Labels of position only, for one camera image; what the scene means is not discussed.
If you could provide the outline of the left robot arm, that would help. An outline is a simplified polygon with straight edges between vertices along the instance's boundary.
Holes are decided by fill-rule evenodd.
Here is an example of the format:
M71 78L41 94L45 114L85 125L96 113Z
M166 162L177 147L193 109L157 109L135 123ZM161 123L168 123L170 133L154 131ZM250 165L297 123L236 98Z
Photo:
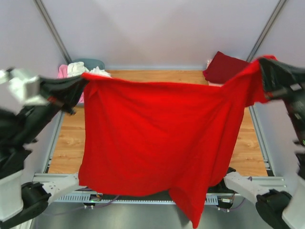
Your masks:
M81 76L47 79L4 73L10 91L22 103L15 114L0 112L0 226L11 229L45 211L58 198L79 188L78 174L45 184L22 182L25 160L31 154L26 145L36 143L37 135L58 112L75 114L88 81Z

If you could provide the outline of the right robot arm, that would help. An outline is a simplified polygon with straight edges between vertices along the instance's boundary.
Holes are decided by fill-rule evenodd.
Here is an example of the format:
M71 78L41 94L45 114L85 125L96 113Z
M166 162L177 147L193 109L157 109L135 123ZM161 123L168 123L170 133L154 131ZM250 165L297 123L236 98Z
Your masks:
M283 100L295 130L296 145L305 145L305 70L277 60L259 58L265 96ZM296 191L267 189L230 171L215 179L219 192L232 190L255 205L260 217L274 229L303 229L305 227L305 154L297 152L299 169Z

